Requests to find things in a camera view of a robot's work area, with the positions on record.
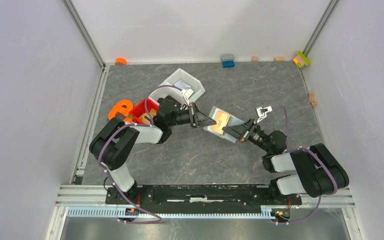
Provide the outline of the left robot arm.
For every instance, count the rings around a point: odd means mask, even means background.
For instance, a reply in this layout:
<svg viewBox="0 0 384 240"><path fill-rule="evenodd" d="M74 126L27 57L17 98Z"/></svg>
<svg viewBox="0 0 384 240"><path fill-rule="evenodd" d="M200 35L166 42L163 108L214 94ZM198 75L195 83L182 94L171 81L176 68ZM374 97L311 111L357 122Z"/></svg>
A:
<svg viewBox="0 0 384 240"><path fill-rule="evenodd" d="M216 124L194 102L182 107L170 96L159 98L157 102L158 109L149 124L127 123L116 116L109 120L88 147L99 166L113 181L115 190L118 190L117 196L125 204L131 204L137 198L137 183L126 164L134 145L162 144L171 136L173 126L202 128Z"/></svg>

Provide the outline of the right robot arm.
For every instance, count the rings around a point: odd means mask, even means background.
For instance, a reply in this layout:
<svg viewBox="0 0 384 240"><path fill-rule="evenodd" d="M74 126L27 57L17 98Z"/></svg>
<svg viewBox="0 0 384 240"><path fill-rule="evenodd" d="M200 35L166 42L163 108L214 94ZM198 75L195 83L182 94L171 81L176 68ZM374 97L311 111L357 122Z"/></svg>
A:
<svg viewBox="0 0 384 240"><path fill-rule="evenodd" d="M251 142L264 150L262 164L270 173L295 172L270 181L268 196L275 204L282 204L292 194L317 198L349 186L347 172L323 143L287 151L287 136L282 131L266 134L252 118L222 130L242 143Z"/></svg>

